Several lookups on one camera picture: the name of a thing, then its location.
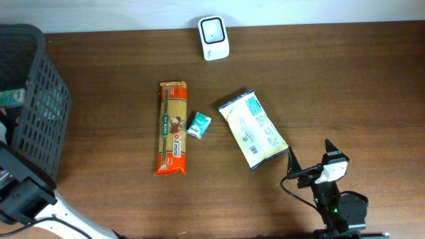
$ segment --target wood grain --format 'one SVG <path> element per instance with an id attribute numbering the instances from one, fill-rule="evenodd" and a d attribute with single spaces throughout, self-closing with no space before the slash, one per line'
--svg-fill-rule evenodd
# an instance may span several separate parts
<path id="1" fill-rule="evenodd" d="M 425 22 L 230 28 L 228 37 L 230 56 L 205 62 L 196 29 L 47 35 L 74 100 L 58 176 L 65 200 L 130 238 L 322 228 L 278 186 L 287 157 L 250 171 L 217 110 L 253 88 L 302 167 L 321 161 L 326 138 L 352 159 L 339 188 L 368 196 L 365 232 L 423 237 Z M 188 112 L 212 123 L 187 139 L 186 176 L 154 177 L 158 85 L 171 80 L 186 81 Z M 16 238 L 57 237 L 34 228 Z"/>

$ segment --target orange packaging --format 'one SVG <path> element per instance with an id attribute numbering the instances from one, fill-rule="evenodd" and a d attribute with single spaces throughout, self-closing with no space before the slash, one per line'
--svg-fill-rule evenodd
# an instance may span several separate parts
<path id="1" fill-rule="evenodd" d="M 159 116 L 159 154 L 156 175 L 185 172 L 186 165 L 186 82 L 162 82 Z"/>

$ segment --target black plastic basket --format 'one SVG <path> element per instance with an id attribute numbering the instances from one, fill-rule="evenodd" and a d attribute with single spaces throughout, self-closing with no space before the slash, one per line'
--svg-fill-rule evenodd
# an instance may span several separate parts
<path id="1" fill-rule="evenodd" d="M 26 90 L 24 105 L 7 110 L 17 123 L 10 146 L 56 180 L 72 100 L 40 29 L 0 25 L 0 79 L 0 91 Z"/>

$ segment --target white device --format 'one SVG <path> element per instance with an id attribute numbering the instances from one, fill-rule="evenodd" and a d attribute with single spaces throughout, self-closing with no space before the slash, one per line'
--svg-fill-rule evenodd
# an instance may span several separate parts
<path id="1" fill-rule="evenodd" d="M 199 20 L 198 28 L 205 60 L 217 60 L 228 56 L 229 44 L 222 17 L 204 17 Z"/>
<path id="2" fill-rule="evenodd" d="M 327 153 L 329 156 L 340 154 L 340 150 Z M 323 166 L 323 171 L 320 174 L 320 178 L 318 178 L 315 183 L 324 183 L 331 182 L 344 177 L 345 172 L 347 170 L 348 161 L 341 161 L 338 163 L 331 163 L 329 165 Z"/>
<path id="3" fill-rule="evenodd" d="M 68 205 L 57 190 L 54 191 L 54 195 L 57 199 L 56 204 L 47 205 L 35 216 L 35 219 L 42 220 L 55 216 L 85 232 L 92 239 L 118 239 L 111 229 L 97 225 Z M 45 221 L 35 226 L 49 230 L 61 238 L 87 239 L 86 236 L 59 222 Z"/>

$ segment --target brand logo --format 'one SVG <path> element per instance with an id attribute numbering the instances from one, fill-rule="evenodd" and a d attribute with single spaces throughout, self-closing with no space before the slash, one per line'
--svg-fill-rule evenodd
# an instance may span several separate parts
<path id="1" fill-rule="evenodd" d="M 181 155 L 181 139 L 180 135 L 176 133 L 173 139 L 173 156 L 180 157 Z"/>
<path id="2" fill-rule="evenodd" d="M 162 137 L 168 136 L 168 114 L 162 116 Z"/>

